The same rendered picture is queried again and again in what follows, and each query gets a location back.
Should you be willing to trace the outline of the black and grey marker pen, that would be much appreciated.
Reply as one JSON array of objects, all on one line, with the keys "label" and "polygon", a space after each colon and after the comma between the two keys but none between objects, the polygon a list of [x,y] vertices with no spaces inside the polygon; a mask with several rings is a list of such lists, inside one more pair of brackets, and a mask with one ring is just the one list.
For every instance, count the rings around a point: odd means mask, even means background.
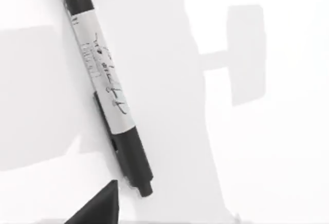
[{"label": "black and grey marker pen", "polygon": [[153,193],[153,173],[92,0],[62,0],[92,83],[94,99],[124,178],[141,197]]}]

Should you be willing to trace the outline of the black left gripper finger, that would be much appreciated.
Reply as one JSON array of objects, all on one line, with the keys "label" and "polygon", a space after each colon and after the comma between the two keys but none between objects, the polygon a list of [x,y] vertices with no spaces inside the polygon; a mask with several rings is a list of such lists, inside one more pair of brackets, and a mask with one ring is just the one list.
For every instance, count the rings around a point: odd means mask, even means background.
[{"label": "black left gripper finger", "polygon": [[118,181],[111,180],[64,224],[118,224]]}]

